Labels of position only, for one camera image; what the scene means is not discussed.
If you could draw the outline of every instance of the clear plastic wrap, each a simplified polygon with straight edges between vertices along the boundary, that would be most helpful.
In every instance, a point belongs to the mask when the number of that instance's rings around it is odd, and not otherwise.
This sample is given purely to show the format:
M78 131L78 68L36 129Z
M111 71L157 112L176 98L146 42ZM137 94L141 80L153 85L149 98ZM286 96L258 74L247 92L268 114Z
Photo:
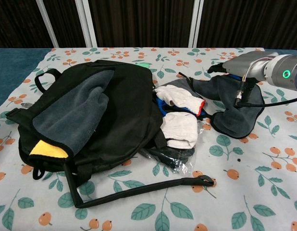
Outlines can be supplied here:
M198 127L198 135L203 131ZM176 149L171 147L163 147L157 149L143 148L139 151L144 157L153 159L158 163L169 167L172 172L180 174L188 174L193 171L193 167L196 161L197 145L191 149Z

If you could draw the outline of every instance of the yellow cloth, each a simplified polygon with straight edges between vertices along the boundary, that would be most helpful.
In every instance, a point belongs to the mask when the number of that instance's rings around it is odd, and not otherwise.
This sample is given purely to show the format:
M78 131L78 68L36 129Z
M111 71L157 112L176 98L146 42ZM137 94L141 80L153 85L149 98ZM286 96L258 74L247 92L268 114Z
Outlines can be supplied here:
M30 152L30 155L44 155L49 157L56 157L56 158L67 158L68 154L62 148L53 146L49 143L46 143L40 140L35 147Z

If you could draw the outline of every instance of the black curtain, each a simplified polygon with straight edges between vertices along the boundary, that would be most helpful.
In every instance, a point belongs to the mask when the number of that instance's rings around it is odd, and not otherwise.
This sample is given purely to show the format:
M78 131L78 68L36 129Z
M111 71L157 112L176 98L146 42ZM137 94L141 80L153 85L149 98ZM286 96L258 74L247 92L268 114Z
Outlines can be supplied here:
M194 0L89 0L100 47L187 47Z
M0 48L53 47L35 0L0 0Z
M205 0L197 47L297 50L297 0Z
M86 47L74 0L43 0L59 47Z

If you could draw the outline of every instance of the dark gray fleece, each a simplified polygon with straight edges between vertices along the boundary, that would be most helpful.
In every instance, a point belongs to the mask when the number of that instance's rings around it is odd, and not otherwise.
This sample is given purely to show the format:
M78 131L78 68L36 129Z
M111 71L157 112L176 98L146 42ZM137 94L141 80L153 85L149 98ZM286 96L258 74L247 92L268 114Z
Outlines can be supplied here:
M261 107L234 108L236 92L239 89L240 81L227 76L214 76L210 81L195 80L193 87L201 96L222 101L226 110L213 114L211 125L220 133L236 139L247 136L254 127L257 117L261 114ZM249 103L263 104L264 100L260 88L255 85Z
M113 73L106 70L87 78L36 116L34 128L47 138L65 144L76 155L107 108L109 99L103 92Z

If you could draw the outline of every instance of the backpack handle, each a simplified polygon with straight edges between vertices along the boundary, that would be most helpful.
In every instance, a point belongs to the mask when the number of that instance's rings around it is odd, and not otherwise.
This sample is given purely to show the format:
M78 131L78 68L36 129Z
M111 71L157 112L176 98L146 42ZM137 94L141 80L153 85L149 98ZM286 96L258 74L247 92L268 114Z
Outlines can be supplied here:
M83 202L83 200L81 199L77 191L76 182L73 179L73 175L72 175L72 172L70 171L70 168L66 163L64 163L63 168L66 174L68 186L70 188L71 196L76 208L89 208L92 206L115 201L120 198L139 195L139 194L148 193L148 192L152 192L160 189L166 189L166 188L179 186L179 185L203 185L203 186L214 185L214 181L210 177L203 175L196 178L180 178L176 180L167 180L163 182L140 186L137 188L110 194L108 196L104 196L95 200Z
M35 85L37 86L37 88L42 92L44 93L46 90L43 88L43 85L41 84L41 81L39 80L39 78L41 76L43 76L44 74L52 74L55 78L55 81L57 81L59 79L59 77L61 76L61 73L57 70L57 69L49 69L48 71L42 73L42 74L39 74L38 76L35 77L34 79L34 82L35 82Z

